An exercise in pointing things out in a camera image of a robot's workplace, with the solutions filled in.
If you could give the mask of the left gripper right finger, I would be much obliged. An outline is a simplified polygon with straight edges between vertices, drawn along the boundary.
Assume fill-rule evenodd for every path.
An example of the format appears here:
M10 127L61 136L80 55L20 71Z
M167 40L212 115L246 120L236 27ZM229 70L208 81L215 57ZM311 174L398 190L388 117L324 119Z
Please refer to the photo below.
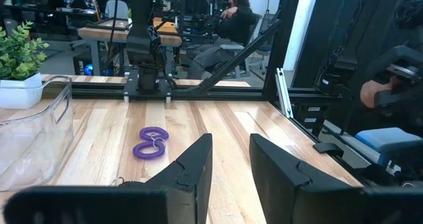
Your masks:
M267 223L422 222L421 187L353 187L257 133L250 164Z

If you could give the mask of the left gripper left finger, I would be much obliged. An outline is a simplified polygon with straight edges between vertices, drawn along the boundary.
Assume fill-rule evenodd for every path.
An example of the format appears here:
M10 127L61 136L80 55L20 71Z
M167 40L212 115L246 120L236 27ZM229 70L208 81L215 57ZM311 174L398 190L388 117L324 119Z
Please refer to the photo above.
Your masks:
M38 186L9 198L6 223L205 223L213 141L203 134L147 182L117 186Z

